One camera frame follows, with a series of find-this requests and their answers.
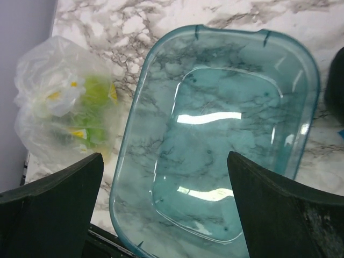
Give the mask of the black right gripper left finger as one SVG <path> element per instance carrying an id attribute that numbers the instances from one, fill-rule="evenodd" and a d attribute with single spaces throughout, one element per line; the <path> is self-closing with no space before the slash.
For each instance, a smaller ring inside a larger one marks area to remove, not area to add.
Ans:
<path id="1" fill-rule="evenodd" d="M 1 193 L 1 257 L 81 257 L 103 171 L 94 153 Z"/>

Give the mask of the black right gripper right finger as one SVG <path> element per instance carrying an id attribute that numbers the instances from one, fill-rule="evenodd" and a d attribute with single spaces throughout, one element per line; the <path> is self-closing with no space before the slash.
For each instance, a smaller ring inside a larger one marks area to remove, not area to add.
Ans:
<path id="1" fill-rule="evenodd" d="M 343 196 L 231 151 L 228 173 L 250 257 L 343 257 Z"/>

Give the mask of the clear plastic bag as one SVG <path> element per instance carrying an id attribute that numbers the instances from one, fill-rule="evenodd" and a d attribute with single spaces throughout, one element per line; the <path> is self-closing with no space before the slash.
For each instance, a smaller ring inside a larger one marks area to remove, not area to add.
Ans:
<path id="1" fill-rule="evenodd" d="M 102 58 L 54 36 L 19 59 L 15 86 L 15 131 L 39 163 L 58 171 L 93 153 L 110 159 L 120 104 Z"/>

